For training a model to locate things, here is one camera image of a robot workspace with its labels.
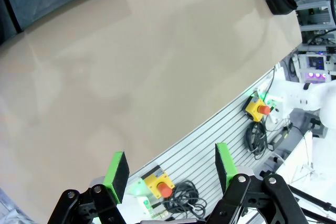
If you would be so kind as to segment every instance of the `beige table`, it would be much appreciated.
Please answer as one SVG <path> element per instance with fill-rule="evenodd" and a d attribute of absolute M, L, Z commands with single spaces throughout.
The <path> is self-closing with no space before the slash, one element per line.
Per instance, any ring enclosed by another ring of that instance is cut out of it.
<path fill-rule="evenodd" d="M 77 0 L 0 48 L 0 187 L 40 223 L 112 154 L 131 172 L 300 43 L 264 0 Z"/>

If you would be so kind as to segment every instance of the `screw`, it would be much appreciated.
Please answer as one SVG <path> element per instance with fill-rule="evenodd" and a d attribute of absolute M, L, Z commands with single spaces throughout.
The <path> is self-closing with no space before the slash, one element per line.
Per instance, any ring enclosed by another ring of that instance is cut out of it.
<path fill-rule="evenodd" d="M 243 183 L 243 182 L 246 181 L 246 178 L 244 176 L 239 176 L 238 177 L 238 181 L 241 182 L 241 183 Z"/>
<path fill-rule="evenodd" d="M 68 197 L 69 197 L 70 199 L 74 198 L 74 196 L 75 196 L 75 193 L 74 193 L 73 191 L 70 191 L 70 192 L 68 193 Z"/>
<path fill-rule="evenodd" d="M 98 194 L 98 193 L 101 192 L 101 187 L 100 187 L 100 186 L 96 186 L 93 190 L 94 190 L 94 192 L 95 192 L 96 194 Z"/>
<path fill-rule="evenodd" d="M 271 184 L 275 184 L 277 180 L 275 178 L 269 178 L 268 182 L 270 182 Z"/>

